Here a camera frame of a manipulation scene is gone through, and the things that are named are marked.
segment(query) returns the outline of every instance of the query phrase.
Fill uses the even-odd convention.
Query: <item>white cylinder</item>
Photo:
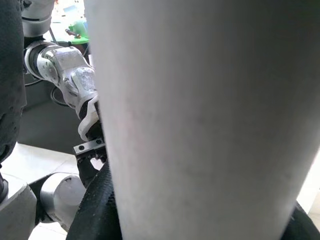
[[[317,9],[90,0],[125,240],[278,240],[320,143]]]

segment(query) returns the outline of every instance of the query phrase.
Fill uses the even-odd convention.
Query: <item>black rubber grip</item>
[[[122,240],[108,162],[87,187],[66,240]]]

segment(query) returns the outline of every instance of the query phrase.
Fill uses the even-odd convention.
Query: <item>white pole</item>
[[[88,0],[125,240],[278,240],[320,145],[320,15]]]

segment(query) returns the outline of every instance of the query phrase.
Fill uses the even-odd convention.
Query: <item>green object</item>
[[[77,34],[80,34],[80,38],[74,37],[74,39],[71,41],[73,45],[77,44],[87,44],[89,42],[89,36],[88,36],[88,25],[85,20],[79,20],[76,21],[73,25],[69,26],[69,30],[72,32],[75,32]]]

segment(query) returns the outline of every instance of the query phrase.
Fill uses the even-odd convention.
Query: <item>white robotic arm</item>
[[[54,6],[55,0],[23,0],[23,35],[34,38],[45,34],[50,28]]]
[[[88,135],[91,127],[99,121],[95,107],[98,93],[94,83],[95,71],[77,48],[35,41],[26,48],[24,62],[29,73],[61,90],[66,104],[75,109],[81,119],[78,133],[84,141],[101,137]]]

